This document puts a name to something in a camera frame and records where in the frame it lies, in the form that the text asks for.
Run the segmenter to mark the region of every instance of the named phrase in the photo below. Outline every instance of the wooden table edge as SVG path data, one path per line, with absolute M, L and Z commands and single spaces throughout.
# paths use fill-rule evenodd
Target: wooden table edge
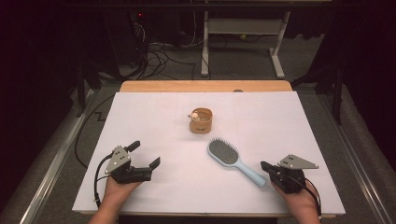
M 285 80 L 130 80 L 120 92 L 292 91 Z

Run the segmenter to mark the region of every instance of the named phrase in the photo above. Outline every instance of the white paper sheet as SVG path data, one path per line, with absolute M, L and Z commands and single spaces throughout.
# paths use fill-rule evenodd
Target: white paper sheet
M 190 132 L 188 115 L 197 107 L 212 110 L 211 133 Z M 207 145 L 214 137 L 236 146 L 242 162 L 267 179 L 264 187 L 258 188 L 236 168 L 223 167 L 212 159 Z M 141 147 L 130 153 L 133 166 L 147 167 L 158 157 L 162 162 L 152 180 L 133 192 L 123 212 L 288 213 L 260 161 L 276 164 L 292 153 L 319 166 L 304 173 L 318 188 L 323 214 L 345 213 L 296 92 L 117 93 L 74 211 L 97 210 L 92 189 L 99 161 L 114 147 L 127 147 L 135 140 L 140 140 Z M 98 183 L 101 197 L 105 183 Z

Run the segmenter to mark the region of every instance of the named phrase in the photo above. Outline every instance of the black cable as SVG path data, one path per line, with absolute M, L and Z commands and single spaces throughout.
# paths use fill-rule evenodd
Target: black cable
M 317 212 L 318 212 L 318 217 L 319 220 L 321 220 L 321 204 L 320 204 L 320 196 L 319 196 L 319 192 L 317 190 L 317 188 L 314 186 L 314 184 L 308 180 L 307 178 L 305 180 L 307 180 L 312 187 L 314 187 L 315 191 L 318 194 L 318 197 L 314 194 L 314 192 L 312 192 L 311 189 L 309 189 L 307 186 L 301 184 L 298 180 L 296 180 L 295 178 L 291 177 L 290 175 L 286 175 L 287 178 L 289 178 L 290 180 L 292 180 L 293 182 L 295 182 L 296 184 L 300 185 L 303 189 L 305 189 L 315 200 L 315 203 L 317 204 Z
M 85 169 L 88 169 L 88 165 L 86 165 L 78 156 L 78 148 L 77 148 L 77 144 L 78 144 L 78 140 L 79 137 L 81 136 L 81 132 L 84 129 L 85 125 L 87 124 L 88 119 L 90 119 L 90 117 L 92 116 L 92 114 L 94 112 L 96 112 L 96 110 L 103 105 L 106 101 L 108 101 L 109 99 L 113 98 L 114 94 L 107 97 L 102 103 L 100 103 L 96 108 L 93 109 L 93 111 L 88 115 L 88 117 L 84 120 L 84 122 L 81 125 L 81 128 L 78 130 L 78 134 L 77 134 L 77 138 L 76 138 L 76 142 L 75 142 L 75 148 L 74 148 L 74 153 L 75 153 L 75 157 L 77 159 L 77 161 L 79 162 L 79 164 L 81 164 L 83 167 L 85 167 Z
M 96 181 L 99 181 L 99 180 L 101 180 L 101 179 L 105 179 L 105 178 L 108 178 L 110 175 L 105 175 L 105 176 L 102 176 L 102 177 L 100 177 L 99 179 L 97 179 Z
M 204 56 L 201 56 L 201 58 L 202 58 L 202 61 L 204 61 L 204 63 L 205 63 L 206 66 L 207 66 L 207 74 L 208 74 L 208 76 L 209 76 L 209 80 L 212 80 L 212 74 L 211 74 L 211 72 L 210 72 L 209 64 L 208 64 L 207 61 L 205 60 Z
M 103 163 L 105 161 L 107 161 L 108 159 L 110 159 L 113 156 L 113 152 L 111 152 L 109 155 L 107 155 L 106 157 L 104 157 L 98 165 L 98 168 L 96 169 L 96 174 L 95 174 L 95 179 L 93 181 L 93 192 L 94 192 L 94 197 L 95 197 L 95 201 L 96 201 L 96 205 L 99 207 L 101 202 L 100 202 L 100 197 L 99 197 L 99 193 L 98 193 L 98 189 L 97 189 L 97 184 L 98 184 L 98 176 L 99 176 L 99 171 L 100 168 L 102 167 Z

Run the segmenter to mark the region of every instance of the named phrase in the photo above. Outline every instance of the light blue hairbrush handle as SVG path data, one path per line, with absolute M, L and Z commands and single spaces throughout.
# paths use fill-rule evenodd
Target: light blue hairbrush handle
M 241 160 L 238 160 L 234 166 L 238 167 L 239 170 L 241 170 L 247 177 L 249 177 L 259 188 L 264 186 L 265 184 L 265 179 L 264 177 L 260 176 L 250 168 L 248 168 L 244 163 L 241 162 Z

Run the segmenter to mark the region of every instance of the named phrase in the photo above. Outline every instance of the brush bristles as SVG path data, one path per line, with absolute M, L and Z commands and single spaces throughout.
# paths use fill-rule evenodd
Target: brush bristles
M 239 158 L 236 147 L 221 138 L 214 138 L 209 143 L 209 151 L 226 164 L 234 164 Z

